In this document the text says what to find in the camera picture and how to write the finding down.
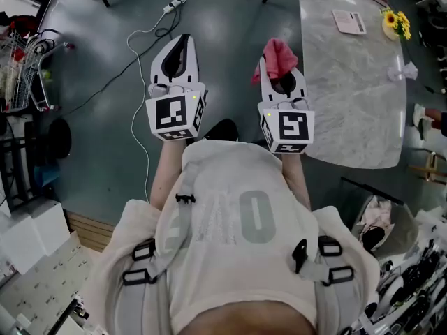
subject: forearm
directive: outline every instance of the forearm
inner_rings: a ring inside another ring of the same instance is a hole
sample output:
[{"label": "forearm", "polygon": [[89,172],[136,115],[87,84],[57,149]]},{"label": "forearm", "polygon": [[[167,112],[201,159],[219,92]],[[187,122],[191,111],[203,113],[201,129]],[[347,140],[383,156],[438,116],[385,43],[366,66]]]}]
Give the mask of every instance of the forearm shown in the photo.
[{"label": "forearm", "polygon": [[282,174],[297,200],[311,211],[300,155],[282,154]]},{"label": "forearm", "polygon": [[150,204],[160,211],[182,173],[182,154],[185,147],[184,140],[163,143],[149,199]]}]

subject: marble table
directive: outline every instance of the marble table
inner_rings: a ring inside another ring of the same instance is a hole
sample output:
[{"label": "marble table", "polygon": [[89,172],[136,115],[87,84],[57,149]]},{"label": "marble table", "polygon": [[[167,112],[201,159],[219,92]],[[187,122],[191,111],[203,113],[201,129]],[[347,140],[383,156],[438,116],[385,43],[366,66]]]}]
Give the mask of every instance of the marble table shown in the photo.
[{"label": "marble table", "polygon": [[[406,110],[405,79],[391,82],[390,66],[403,66],[400,42],[381,28],[373,0],[300,0],[304,75],[315,110],[315,138],[306,154],[353,168],[397,165]],[[366,35],[339,32],[332,9],[359,12]]]}]

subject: flower pot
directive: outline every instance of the flower pot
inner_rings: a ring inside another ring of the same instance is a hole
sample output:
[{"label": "flower pot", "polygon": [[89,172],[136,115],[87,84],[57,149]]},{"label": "flower pot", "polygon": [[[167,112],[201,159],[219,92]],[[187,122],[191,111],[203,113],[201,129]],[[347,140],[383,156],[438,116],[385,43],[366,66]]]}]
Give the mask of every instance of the flower pot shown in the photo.
[{"label": "flower pot", "polygon": [[391,41],[397,40],[399,38],[399,35],[394,32],[394,29],[386,24],[385,19],[382,20],[382,29],[386,37],[388,37]]}]

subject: floor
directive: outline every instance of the floor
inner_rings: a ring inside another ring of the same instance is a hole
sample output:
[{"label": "floor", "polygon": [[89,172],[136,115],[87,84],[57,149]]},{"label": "floor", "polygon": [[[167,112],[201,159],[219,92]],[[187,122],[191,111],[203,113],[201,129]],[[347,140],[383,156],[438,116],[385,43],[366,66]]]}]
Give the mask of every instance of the floor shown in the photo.
[{"label": "floor", "polygon": [[[65,115],[81,105],[134,55],[126,46],[127,36],[136,29],[149,29],[158,20],[162,8],[171,0],[53,0],[43,27],[63,32],[76,45],[74,51],[54,58],[50,95],[62,106]],[[396,167],[385,170],[359,170],[324,163],[303,156],[303,165],[312,208],[339,205],[346,198],[345,176],[369,184],[405,201],[412,212],[432,208],[441,201],[444,189],[426,184],[407,171],[408,164],[422,165],[424,155],[416,147],[443,150],[447,141],[433,132],[422,143],[411,127],[414,103],[446,109],[445,97],[426,91],[425,84],[440,90],[441,76],[434,55],[420,46],[417,37],[418,17],[415,0],[391,0],[412,23],[413,38],[404,47],[405,61],[412,59],[419,69],[417,81],[407,80],[408,108],[402,157]],[[161,27],[170,24],[170,15]],[[196,42],[200,64],[200,81],[210,90],[201,134],[216,121],[231,118],[240,130],[241,141],[261,137],[257,103],[259,86],[251,84],[262,49],[269,38],[286,40],[299,60],[301,51],[300,7],[298,0],[188,0],[182,20],[173,36],[190,33]],[[131,41],[142,52],[154,41],[152,34]],[[142,58],[143,73],[149,79],[152,59],[168,42],[159,42]],[[71,155],[60,162],[61,177],[54,183],[65,209],[83,216],[115,224],[124,204],[131,198],[144,199],[146,157],[131,135],[133,113],[143,97],[138,65],[133,64],[103,93],[66,116],[73,134]],[[58,115],[43,117],[43,128]],[[161,142],[150,133],[146,112],[135,119],[135,134],[147,147],[150,156],[149,183],[154,177]]]}]

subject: pink cloth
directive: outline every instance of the pink cloth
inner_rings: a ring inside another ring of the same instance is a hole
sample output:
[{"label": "pink cloth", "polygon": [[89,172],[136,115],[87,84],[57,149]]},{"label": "pink cloth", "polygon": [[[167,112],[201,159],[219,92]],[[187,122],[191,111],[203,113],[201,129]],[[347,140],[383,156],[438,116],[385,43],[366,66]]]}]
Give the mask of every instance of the pink cloth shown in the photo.
[{"label": "pink cloth", "polygon": [[[279,38],[269,39],[267,45],[264,47],[263,54],[265,56],[267,74],[271,80],[283,77],[298,64],[298,58],[293,54],[290,47]],[[260,81],[261,75],[258,64],[254,71],[254,76],[251,79],[251,83],[258,83]]]}]

